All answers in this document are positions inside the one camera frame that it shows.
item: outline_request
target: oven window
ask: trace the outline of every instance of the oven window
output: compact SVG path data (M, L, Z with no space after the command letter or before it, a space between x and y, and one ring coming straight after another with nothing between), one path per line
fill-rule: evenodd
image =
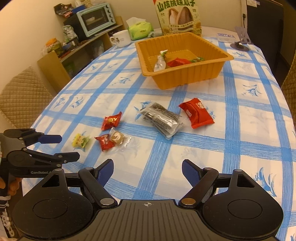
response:
M85 13L81 17L88 31L109 22L104 7Z

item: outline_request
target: white card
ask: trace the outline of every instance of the white card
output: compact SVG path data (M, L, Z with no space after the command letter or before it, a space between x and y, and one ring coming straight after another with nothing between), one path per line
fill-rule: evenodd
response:
M257 1L256 0L247 0L247 5L257 7Z

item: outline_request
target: orange plastic tray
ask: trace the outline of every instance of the orange plastic tray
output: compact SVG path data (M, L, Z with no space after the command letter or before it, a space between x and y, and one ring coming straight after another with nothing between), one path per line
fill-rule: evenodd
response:
M136 42L136 48L143 75L152 76L162 90L216 78L225 61L234 59L216 45L190 32ZM166 49L166 62L175 58L191 60L196 57L202 57L205 61L172 68L167 66L164 70L154 72L159 52Z

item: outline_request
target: green package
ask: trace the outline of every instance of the green package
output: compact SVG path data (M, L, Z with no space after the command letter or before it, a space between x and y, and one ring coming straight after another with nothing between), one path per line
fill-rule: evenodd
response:
M138 40L142 38L146 38L151 31L153 31L153 27L151 23L148 22L139 22L128 28L132 40Z

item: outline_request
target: tablecloth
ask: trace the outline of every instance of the tablecloth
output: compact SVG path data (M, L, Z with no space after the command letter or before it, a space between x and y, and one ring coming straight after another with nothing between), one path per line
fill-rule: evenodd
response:
M293 175L296 138L285 98L259 48L241 52L228 43L208 40L234 56L219 76L190 85L160 90L141 74L134 42L111 48L67 84L33 124L45 134L60 134L59 144L31 147L48 154L78 151L78 162L64 164L65 172L97 167L108 158L115 164L105 188L117 199L176 199L191 188L181 164L189 159L220 173L241 168L283 208L280 240L295 240L296 200ZM192 129L178 107L197 97L214 119L213 125ZM165 139L139 118L138 110L158 102L186 118L172 139ZM94 137L105 116L123 113L118 130L131 137L124 150L102 152ZM85 150L71 145L77 134L90 136ZM39 179L23 180L28 192Z

